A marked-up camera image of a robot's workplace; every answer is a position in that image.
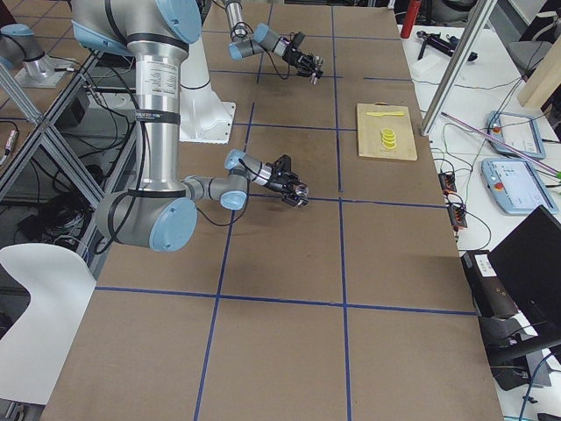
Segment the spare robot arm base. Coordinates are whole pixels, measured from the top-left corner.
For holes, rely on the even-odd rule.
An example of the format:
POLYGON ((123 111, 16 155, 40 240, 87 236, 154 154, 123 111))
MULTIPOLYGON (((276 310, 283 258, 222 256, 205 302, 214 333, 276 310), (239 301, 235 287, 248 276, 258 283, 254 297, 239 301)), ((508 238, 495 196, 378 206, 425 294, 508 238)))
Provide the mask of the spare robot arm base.
POLYGON ((74 71, 69 59, 49 56, 23 24, 1 28, 1 64, 8 70, 22 67, 15 80, 24 88, 54 89, 65 74, 74 71))

